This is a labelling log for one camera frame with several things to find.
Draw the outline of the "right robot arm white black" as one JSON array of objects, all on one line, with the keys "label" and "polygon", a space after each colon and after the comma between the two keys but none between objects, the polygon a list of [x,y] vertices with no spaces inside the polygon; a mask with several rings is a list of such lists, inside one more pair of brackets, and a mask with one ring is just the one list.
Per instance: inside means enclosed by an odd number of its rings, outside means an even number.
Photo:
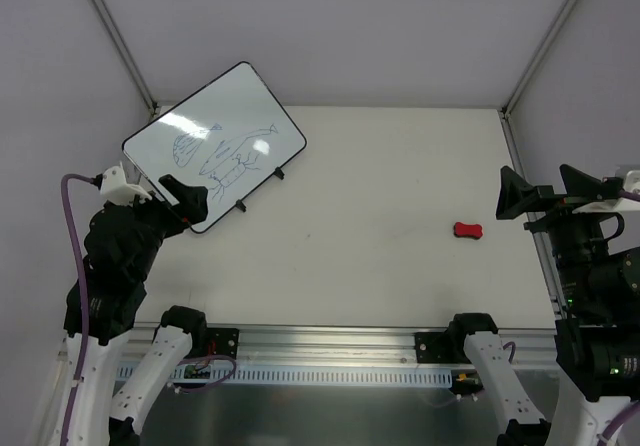
[{"label": "right robot arm white black", "polygon": [[499,445],[613,445],[639,411],[639,250],[609,250],[602,222],[639,209],[639,173],[597,179],[563,164],[565,191],[534,186],[504,166],[496,206],[499,220],[537,213],[525,223],[544,233],[564,300],[555,323],[559,393],[546,419],[521,385],[490,315],[454,316],[445,332],[449,355],[470,362],[501,429]]}]

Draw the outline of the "red bone-shaped eraser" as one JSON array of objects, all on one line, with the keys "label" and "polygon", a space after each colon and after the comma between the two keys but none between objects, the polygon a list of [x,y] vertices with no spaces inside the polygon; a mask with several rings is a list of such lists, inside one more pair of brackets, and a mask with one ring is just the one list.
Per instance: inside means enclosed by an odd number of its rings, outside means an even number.
[{"label": "red bone-shaped eraser", "polygon": [[483,235],[483,227],[480,224],[468,224],[463,222],[455,222],[453,225],[453,234],[457,238],[480,240]]}]

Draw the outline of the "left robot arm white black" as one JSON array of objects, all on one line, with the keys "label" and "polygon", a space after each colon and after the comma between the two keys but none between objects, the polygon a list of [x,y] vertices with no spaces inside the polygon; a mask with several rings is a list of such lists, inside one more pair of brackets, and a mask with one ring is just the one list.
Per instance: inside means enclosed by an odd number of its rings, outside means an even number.
[{"label": "left robot arm white black", "polygon": [[[84,239],[77,235],[69,183],[88,183],[107,195]],[[137,445],[145,420],[170,374],[208,345],[204,313],[173,306],[161,318],[150,350],[121,387],[115,386],[145,282],[163,242],[204,221],[207,190],[171,175],[161,185],[175,204],[127,182],[114,167],[89,178],[73,173],[60,184],[77,281],[64,318],[67,376],[50,445]]]}]

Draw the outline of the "white whiteboard black frame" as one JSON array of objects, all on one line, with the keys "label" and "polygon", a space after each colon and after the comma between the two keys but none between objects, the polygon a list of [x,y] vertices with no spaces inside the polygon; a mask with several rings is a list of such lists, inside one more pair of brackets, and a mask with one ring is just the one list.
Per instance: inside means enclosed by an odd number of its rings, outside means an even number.
[{"label": "white whiteboard black frame", "polygon": [[125,139],[124,155],[169,200],[166,174],[208,189],[211,229],[307,146],[307,139],[248,62],[240,62]]}]

